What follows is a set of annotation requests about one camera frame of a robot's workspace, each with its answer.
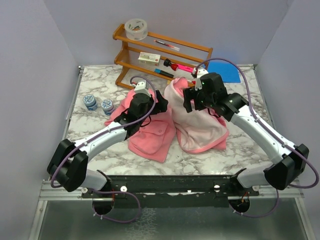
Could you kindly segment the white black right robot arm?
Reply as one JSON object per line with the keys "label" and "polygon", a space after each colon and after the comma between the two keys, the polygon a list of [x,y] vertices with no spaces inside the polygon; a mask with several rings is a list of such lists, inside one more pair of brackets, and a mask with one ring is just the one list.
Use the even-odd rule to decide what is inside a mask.
{"label": "white black right robot arm", "polygon": [[233,123],[251,137],[272,162],[269,166],[238,171],[232,177],[229,189],[240,196],[253,186],[270,185],[284,190],[304,170],[304,159],[309,149],[296,145],[276,132],[258,114],[251,111],[248,101],[239,93],[229,94],[222,77],[206,73],[196,80],[196,85],[183,89],[183,107],[188,113],[193,110],[212,109],[228,122]]}

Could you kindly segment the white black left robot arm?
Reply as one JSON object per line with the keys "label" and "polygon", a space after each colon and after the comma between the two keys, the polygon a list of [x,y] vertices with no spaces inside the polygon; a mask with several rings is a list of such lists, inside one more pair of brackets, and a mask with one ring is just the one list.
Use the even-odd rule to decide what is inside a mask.
{"label": "white black left robot arm", "polygon": [[167,109],[168,101],[158,90],[153,95],[135,93],[129,107],[104,129],[77,141],[62,140],[47,167],[51,187],[64,188],[68,192],[87,188],[101,198],[106,197],[111,190],[110,181],[98,170],[89,170],[89,161],[107,148],[132,137],[145,119]]}

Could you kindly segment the pink zip jacket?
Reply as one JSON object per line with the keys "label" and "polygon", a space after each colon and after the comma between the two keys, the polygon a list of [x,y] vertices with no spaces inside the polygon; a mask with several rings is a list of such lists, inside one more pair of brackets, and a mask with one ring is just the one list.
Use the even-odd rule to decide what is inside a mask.
{"label": "pink zip jacket", "polygon": [[187,79],[172,80],[164,90],[167,111],[146,119],[137,133],[128,139],[128,149],[134,154],[160,163],[165,162],[174,138],[189,154],[200,154],[210,149],[225,150],[229,130],[226,121],[214,110],[193,110],[183,107],[183,89]]}

